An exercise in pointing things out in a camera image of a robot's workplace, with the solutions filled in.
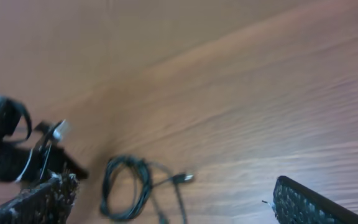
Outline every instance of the wood grain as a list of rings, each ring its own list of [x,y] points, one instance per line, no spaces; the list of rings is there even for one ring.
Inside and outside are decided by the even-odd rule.
[[[196,171],[190,223],[276,223],[260,201],[280,175],[358,213],[358,1],[4,3],[0,92],[67,118],[91,172],[69,223],[109,222],[104,166],[123,153]],[[116,210],[133,190],[119,180]],[[0,201],[16,192],[0,185]],[[156,195],[179,223],[173,189]],[[134,221],[156,222],[149,204]]]

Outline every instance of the cable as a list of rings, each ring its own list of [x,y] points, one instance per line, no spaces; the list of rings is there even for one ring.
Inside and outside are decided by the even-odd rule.
[[[153,185],[150,166],[154,166],[160,169],[161,171],[167,174],[168,178]],[[114,181],[118,173],[122,171],[122,169],[125,167],[130,168],[132,175],[134,176],[134,198],[132,200],[132,205],[122,213],[111,213],[108,206],[108,197],[110,194],[110,190],[112,188],[112,185],[114,184]],[[138,178],[142,183],[142,190],[140,191],[139,197],[137,197],[136,178]],[[108,162],[106,167],[106,173],[104,175],[100,211],[103,215],[109,217],[111,220],[115,222],[126,222],[140,215],[147,200],[149,199],[149,197],[151,197],[154,209],[157,212],[158,218],[160,220],[160,224],[166,224],[168,223],[168,219],[160,209],[157,200],[152,194],[152,190],[153,188],[162,185],[166,182],[172,182],[172,184],[175,187],[175,193],[178,198],[178,203],[182,214],[183,223],[187,224],[186,210],[183,204],[183,200],[181,198],[178,184],[189,182],[191,180],[193,180],[193,175],[188,175],[184,173],[172,175],[172,172],[167,167],[156,162],[146,163],[144,160],[140,160],[134,156],[113,157]]]

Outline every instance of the wire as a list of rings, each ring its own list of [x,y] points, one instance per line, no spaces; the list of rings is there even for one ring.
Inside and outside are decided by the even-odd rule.
[[[163,171],[164,173],[166,173],[166,175],[168,176],[167,179],[153,185],[150,166],[154,166],[160,169],[161,171]],[[132,205],[127,210],[121,213],[111,213],[108,206],[108,197],[118,173],[122,171],[123,168],[125,167],[130,168],[132,175],[134,176],[134,198],[132,200]],[[175,188],[175,193],[177,195],[183,223],[187,224],[186,210],[183,204],[183,200],[181,198],[178,184],[188,182],[190,179],[193,178],[192,175],[191,178],[189,177],[190,175],[186,175],[186,174],[173,175],[170,169],[157,162],[146,163],[144,160],[140,160],[134,156],[113,157],[108,162],[106,167],[106,173],[104,175],[100,211],[103,215],[109,217],[111,220],[115,222],[126,222],[140,215],[147,200],[149,199],[149,197],[151,197],[154,209],[158,214],[160,223],[168,223],[166,216],[163,214],[162,210],[160,209],[157,203],[156,198],[152,194],[152,190],[155,187],[160,186],[164,183],[172,182]],[[139,196],[137,196],[136,178],[138,178],[142,183],[142,189],[140,191]]]

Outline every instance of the white wire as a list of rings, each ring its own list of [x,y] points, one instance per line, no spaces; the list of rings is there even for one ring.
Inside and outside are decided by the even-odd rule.
[[[29,159],[27,160],[27,164],[25,165],[25,167],[24,167],[22,173],[16,178],[15,182],[19,182],[19,181],[22,179],[22,177],[23,177],[25,171],[27,170],[27,167],[29,166],[30,161],[31,161],[32,150],[33,150],[33,149],[31,149],[31,151],[30,151],[30,155],[29,155]]]

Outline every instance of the cable plug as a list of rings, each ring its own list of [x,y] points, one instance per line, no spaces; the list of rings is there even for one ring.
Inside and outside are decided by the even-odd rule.
[[[159,224],[169,224],[168,218],[162,212],[158,213],[158,223]]]
[[[193,180],[194,175],[192,173],[180,173],[172,177],[172,182],[174,184],[190,183]]]

